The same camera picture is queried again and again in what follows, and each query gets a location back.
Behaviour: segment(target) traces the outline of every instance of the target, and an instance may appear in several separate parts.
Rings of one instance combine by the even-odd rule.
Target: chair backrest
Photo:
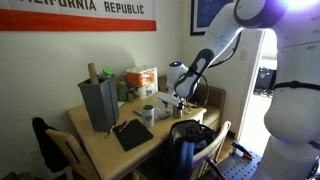
[[[72,134],[53,129],[46,130],[46,133],[66,156],[69,161],[69,166],[73,170],[86,179],[99,179],[91,160]]]
[[[197,179],[201,176],[203,170],[207,167],[206,159],[208,157],[215,157],[216,153],[221,149],[223,142],[228,134],[228,131],[231,127],[231,122],[226,121],[223,123],[218,136],[214,139],[214,141],[205,149],[197,153],[193,156],[192,161],[192,176],[191,179]]]

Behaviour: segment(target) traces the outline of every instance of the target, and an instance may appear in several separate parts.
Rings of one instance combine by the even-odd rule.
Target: picture frame
[[[204,35],[219,11],[233,0],[191,0],[190,35]]]

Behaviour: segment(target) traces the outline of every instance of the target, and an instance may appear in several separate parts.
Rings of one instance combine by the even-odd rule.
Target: white mug
[[[142,118],[143,118],[143,124],[144,126],[146,126],[147,128],[151,128],[154,126],[154,111],[157,110],[159,111],[159,114],[160,114],[160,109],[159,108],[154,108],[152,105],[150,104],[147,104],[147,105],[144,105],[142,107]]]

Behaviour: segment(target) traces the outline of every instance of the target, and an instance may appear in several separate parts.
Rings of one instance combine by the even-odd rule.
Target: black cable
[[[207,87],[207,97],[206,97],[204,103],[203,103],[203,104],[200,104],[200,105],[199,105],[199,104],[189,105],[188,99],[186,99],[186,105],[185,105],[186,107],[189,107],[189,108],[202,108],[202,107],[204,107],[204,106],[207,104],[208,99],[209,99],[209,85],[208,85],[208,81],[207,81],[206,76],[205,76],[205,75],[202,75],[201,77],[203,78],[203,80],[204,80],[205,83],[206,83],[206,87]]]
[[[215,64],[212,64],[212,65],[210,65],[208,68],[212,68],[212,67],[219,66],[219,65],[225,63],[226,61],[228,61],[229,59],[231,59],[231,57],[235,54],[235,52],[236,52],[237,49],[238,49],[238,46],[239,46],[239,43],[240,43],[240,38],[241,38],[241,33],[242,33],[242,32],[240,32],[240,33],[238,34],[236,44],[235,44],[234,48],[232,48],[232,52],[230,53],[230,55],[229,55],[225,60],[219,61],[219,62],[217,62],[217,63],[215,63]]]

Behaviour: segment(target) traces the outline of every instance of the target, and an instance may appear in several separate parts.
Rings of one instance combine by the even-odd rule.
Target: black bag
[[[206,148],[217,132],[195,120],[180,121],[172,125],[170,137],[159,160],[170,179],[189,179],[193,155]]]

